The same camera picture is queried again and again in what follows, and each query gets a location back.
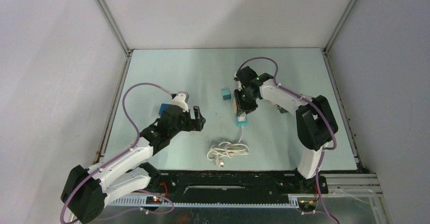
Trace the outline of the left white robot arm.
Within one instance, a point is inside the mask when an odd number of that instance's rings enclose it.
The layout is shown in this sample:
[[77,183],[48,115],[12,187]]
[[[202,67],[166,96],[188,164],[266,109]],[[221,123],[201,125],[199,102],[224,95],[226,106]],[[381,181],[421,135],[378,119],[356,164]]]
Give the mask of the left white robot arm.
[[178,105],[169,105],[160,118],[136,137],[128,148],[110,160],[87,168],[77,165],[67,177],[60,196],[64,207],[60,221],[69,210],[76,217],[72,223],[89,223],[114,200],[137,190],[154,192],[159,188],[159,171],[146,162],[166,148],[180,132],[202,131],[206,119],[198,106],[194,118]]

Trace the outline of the beige cube adapter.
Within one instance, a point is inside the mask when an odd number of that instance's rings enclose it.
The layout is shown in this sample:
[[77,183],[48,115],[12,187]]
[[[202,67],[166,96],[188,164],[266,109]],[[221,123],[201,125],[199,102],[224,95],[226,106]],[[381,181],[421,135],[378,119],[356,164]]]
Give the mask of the beige cube adapter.
[[233,110],[235,114],[239,112],[238,102],[236,99],[233,99]]

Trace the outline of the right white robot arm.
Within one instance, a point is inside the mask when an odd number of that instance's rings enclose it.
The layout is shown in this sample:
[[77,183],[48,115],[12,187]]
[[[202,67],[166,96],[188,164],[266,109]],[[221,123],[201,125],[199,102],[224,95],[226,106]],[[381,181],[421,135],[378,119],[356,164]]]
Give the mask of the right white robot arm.
[[297,190],[309,192],[315,186],[317,170],[322,164],[322,154],[329,150],[338,125],[328,100],[319,95],[311,97],[298,94],[275,82],[274,76],[257,73],[249,66],[234,74],[234,110],[237,122],[258,108],[257,100],[266,100],[291,113],[296,118],[298,139],[304,146],[295,178]]

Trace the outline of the teal power strip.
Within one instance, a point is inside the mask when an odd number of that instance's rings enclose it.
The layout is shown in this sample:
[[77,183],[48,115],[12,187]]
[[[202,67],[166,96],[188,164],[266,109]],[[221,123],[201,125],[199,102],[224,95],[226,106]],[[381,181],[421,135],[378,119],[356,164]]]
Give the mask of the teal power strip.
[[239,128],[246,127],[248,124],[246,113],[242,113],[236,117],[236,125]]

